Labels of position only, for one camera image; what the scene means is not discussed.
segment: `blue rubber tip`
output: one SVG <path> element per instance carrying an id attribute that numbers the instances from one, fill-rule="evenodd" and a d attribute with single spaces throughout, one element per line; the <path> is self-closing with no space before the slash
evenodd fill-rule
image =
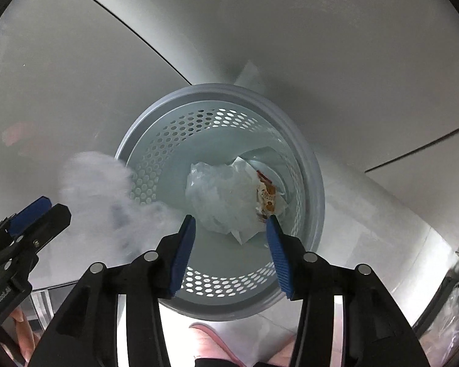
<path id="1" fill-rule="evenodd" d="M 10 220 L 8 232 L 12 238 L 19 237 L 30 225 L 47 213 L 52 207 L 51 200 L 39 197 Z"/>
<path id="2" fill-rule="evenodd" d="M 292 283 L 291 266 L 285 255 L 282 242 L 279 239 L 279 234 L 282 233 L 282 229 L 274 215 L 267 219 L 266 226 L 267 242 L 274 262 L 280 289 L 286 294 L 287 298 L 291 298 L 294 294 L 294 285 Z"/>
<path id="3" fill-rule="evenodd" d="M 182 234 L 182 239 L 180 240 L 179 248 L 172 261 L 171 267 L 169 291 L 172 296 L 174 296 L 182 286 L 185 270 L 187 269 L 187 264 L 189 263 L 190 253 L 196 239 L 196 220 L 194 217 L 190 215 L 185 217 L 179 234 Z"/>

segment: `pink sandal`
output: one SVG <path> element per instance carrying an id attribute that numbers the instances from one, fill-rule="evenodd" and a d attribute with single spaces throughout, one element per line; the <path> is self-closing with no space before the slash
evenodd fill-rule
<path id="1" fill-rule="evenodd" d="M 221 349 L 226 353 L 231 361 L 237 364 L 239 367 L 246 367 L 245 364 L 236 357 L 236 355 L 228 348 L 228 346 L 223 342 L 219 335 L 209 326 L 202 323 L 194 323 L 189 326 L 189 328 L 195 328 L 206 333 Z"/>

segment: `gray tile floor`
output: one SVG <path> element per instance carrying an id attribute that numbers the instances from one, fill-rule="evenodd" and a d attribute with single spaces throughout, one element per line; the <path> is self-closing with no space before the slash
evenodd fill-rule
<path id="1" fill-rule="evenodd" d="M 359 263 L 372 266 L 413 324 L 457 260 L 456 255 L 426 222 L 364 174 L 325 154 L 317 157 L 326 197 L 318 254 L 339 266 L 354 268 Z M 339 365 L 341 354 L 340 301 L 340 297 L 335 299 L 332 365 Z M 296 332 L 300 306 L 301 302 L 282 299 L 259 315 L 208 324 L 251 366 L 256 361 L 268 360 Z M 162 307 L 165 339 L 173 367 L 193 365 L 186 330 L 194 321 Z M 122 341 L 122 329 L 119 339 Z"/>

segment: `trash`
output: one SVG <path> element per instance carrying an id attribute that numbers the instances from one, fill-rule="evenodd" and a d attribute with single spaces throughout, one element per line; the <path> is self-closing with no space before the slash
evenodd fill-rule
<path id="1" fill-rule="evenodd" d="M 185 196 L 194 208 L 194 216 L 206 229 L 232 233 L 242 245 L 258 232 L 265 231 L 264 221 L 271 214 L 265 206 L 276 211 L 278 208 L 279 213 L 287 206 L 275 187 L 270 204 L 265 202 L 262 205 L 257 191 L 261 186 L 265 189 L 260 196 L 263 200 L 268 194 L 266 185 L 261 182 L 258 172 L 242 158 L 236 158 L 229 166 L 199 162 L 191 165 Z"/>
<path id="2" fill-rule="evenodd" d="M 71 211 L 63 252 L 89 265 L 130 263 L 157 247 L 160 239 L 177 233 L 185 215 L 162 202 L 139 206 L 128 194 L 130 169 L 115 158 L 97 153 L 76 154 L 60 177 L 60 201 Z"/>

